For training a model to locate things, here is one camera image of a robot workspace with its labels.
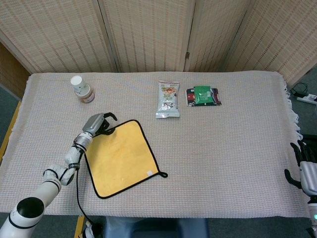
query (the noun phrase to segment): black cable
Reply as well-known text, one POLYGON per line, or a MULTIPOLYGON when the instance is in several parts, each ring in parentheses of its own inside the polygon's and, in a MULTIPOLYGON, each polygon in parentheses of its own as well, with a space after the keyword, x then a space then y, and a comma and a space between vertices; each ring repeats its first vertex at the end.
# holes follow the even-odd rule
POLYGON ((83 215, 86 217, 86 219, 87 219, 91 224, 94 224, 94 222, 86 215, 86 213, 84 212, 84 210, 82 209, 82 207, 80 206, 80 203, 79 203, 78 172, 79 172, 79 170, 77 170, 77 175, 76 175, 77 203, 78 203, 79 209, 81 210, 81 212, 83 213, 83 215))
POLYGON ((308 94, 308 85, 306 83, 297 83, 290 90, 291 94, 295 97, 304 97, 308 94))

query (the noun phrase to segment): wall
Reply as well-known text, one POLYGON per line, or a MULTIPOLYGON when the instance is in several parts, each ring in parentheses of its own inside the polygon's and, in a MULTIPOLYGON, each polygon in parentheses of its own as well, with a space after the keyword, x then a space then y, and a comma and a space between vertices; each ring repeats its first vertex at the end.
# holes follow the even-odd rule
POLYGON ((100 0, 122 72, 183 71, 193 0, 100 0))
POLYGON ((0 43, 0 84, 22 98, 29 72, 0 43))
POLYGON ((267 70, 289 85, 317 63, 317 1, 256 0, 223 71, 267 70))
POLYGON ((2 0, 0 19, 2 40, 30 72, 116 71, 95 0, 2 0))
POLYGON ((249 4, 250 0, 197 1, 185 71, 219 71, 249 4))

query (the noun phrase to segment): white tablecloth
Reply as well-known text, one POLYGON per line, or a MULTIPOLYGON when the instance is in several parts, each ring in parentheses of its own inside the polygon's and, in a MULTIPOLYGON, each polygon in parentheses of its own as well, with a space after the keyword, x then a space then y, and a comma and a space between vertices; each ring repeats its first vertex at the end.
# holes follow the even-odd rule
MULTIPOLYGON (((119 195, 99 199, 85 161, 79 171, 80 201, 88 215, 131 217, 303 217, 304 195, 287 183, 298 177, 290 142, 296 115, 276 72, 82 73, 96 98, 81 103, 70 85, 74 73, 33 74, 0 167, 0 211, 8 212, 43 181, 96 113, 118 122, 136 119, 155 154, 156 176, 119 195), (155 119, 158 81, 180 81, 180 118, 155 119), (219 89, 222 106, 187 107, 185 90, 219 89)), ((63 187, 46 214, 80 214, 75 182, 63 187)))

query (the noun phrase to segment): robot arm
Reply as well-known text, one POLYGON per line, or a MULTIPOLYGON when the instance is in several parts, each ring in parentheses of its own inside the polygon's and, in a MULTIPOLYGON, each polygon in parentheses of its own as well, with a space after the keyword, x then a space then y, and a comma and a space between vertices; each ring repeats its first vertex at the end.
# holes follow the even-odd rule
POLYGON ((288 170, 285 170, 284 173, 290 184, 302 189, 311 198, 308 202, 308 208, 312 227, 307 231, 311 237, 317 238, 317 157, 313 150, 302 141, 299 140, 298 144, 300 149, 293 143, 291 146, 296 155, 301 181, 294 180, 288 170))
POLYGON ((36 225, 41 220, 44 210, 58 195, 62 185, 69 185, 80 168, 82 155, 99 134, 112 134, 114 129, 108 129, 106 118, 112 113, 96 114, 88 119, 80 133, 74 140, 72 147, 65 155, 67 168, 60 165, 51 165, 43 173, 44 182, 31 194, 30 197, 19 201, 10 212, 8 218, 0 229, 0 238, 30 238, 36 225))

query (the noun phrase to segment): chip bag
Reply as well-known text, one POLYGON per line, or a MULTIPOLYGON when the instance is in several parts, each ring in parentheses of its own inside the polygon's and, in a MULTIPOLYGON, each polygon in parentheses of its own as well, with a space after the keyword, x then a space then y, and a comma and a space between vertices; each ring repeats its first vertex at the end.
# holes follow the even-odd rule
POLYGON ((155 118, 179 117, 178 89, 179 82, 158 82, 158 110, 155 118))

